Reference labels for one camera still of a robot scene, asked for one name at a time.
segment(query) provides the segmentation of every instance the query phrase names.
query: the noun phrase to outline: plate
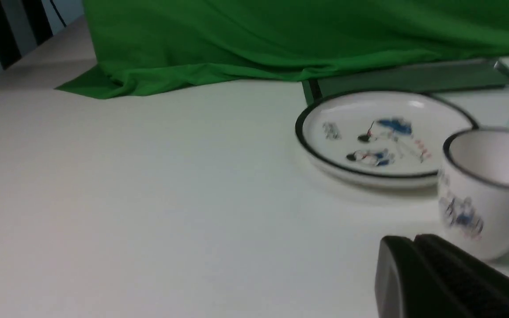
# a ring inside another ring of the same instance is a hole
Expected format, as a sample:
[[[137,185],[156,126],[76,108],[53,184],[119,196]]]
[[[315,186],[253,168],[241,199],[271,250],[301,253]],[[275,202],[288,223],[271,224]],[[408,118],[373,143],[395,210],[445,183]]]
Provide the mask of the plate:
[[[436,184],[445,139],[478,127],[464,110],[433,96],[366,91],[308,107],[296,135],[311,162],[335,177],[408,189]]]

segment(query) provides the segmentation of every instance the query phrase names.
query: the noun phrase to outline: green backdrop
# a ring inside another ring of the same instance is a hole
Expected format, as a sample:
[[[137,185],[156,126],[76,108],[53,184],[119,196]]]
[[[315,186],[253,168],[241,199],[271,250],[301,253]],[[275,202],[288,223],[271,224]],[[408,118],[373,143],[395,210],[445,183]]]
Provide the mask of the green backdrop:
[[[95,98],[509,54],[509,0],[85,0]]]

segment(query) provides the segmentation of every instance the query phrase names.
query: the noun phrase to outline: blue painted figure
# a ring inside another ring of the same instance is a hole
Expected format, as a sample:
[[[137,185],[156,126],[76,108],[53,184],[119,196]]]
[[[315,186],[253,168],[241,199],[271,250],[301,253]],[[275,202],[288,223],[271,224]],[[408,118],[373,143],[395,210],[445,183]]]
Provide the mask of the blue painted figure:
[[[357,139],[364,144],[377,140],[390,141],[400,158],[403,158],[406,152],[416,157],[420,163],[431,157],[422,141],[414,139],[412,123],[401,117],[377,119],[370,124],[368,131],[359,135]]]
[[[454,194],[448,192],[446,197],[440,197],[439,204],[448,226],[459,227],[466,237],[478,238],[480,236],[484,222],[475,213],[470,197],[461,201]]]
[[[412,135],[412,124],[404,121],[402,118],[378,119],[376,123],[383,127],[390,128],[396,133],[400,133],[402,135]]]
[[[378,150],[366,149],[349,153],[347,159],[373,167],[385,167],[394,162],[394,154],[390,153],[386,148]]]
[[[455,222],[458,225],[468,226],[472,223],[473,217],[475,216],[475,209],[471,205],[471,198],[467,197],[459,205],[461,213],[457,216]]]

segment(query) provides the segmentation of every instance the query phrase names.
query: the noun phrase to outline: porcelain cup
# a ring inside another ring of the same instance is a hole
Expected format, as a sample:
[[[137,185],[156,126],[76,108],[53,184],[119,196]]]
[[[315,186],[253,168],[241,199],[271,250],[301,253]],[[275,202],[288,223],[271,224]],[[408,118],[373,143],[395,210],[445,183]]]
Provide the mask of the porcelain cup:
[[[438,176],[444,237],[481,260],[509,252],[509,129],[464,130],[443,146]]]

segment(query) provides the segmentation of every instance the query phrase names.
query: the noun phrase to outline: table surface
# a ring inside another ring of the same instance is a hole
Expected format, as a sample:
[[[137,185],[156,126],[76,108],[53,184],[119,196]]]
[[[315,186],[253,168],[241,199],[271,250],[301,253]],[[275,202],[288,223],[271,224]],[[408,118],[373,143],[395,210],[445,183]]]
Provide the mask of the table surface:
[[[81,19],[0,76],[0,318],[373,318],[380,238],[438,232],[433,189],[307,161],[300,83],[53,89],[94,64]],[[509,119],[509,91],[442,96]]]

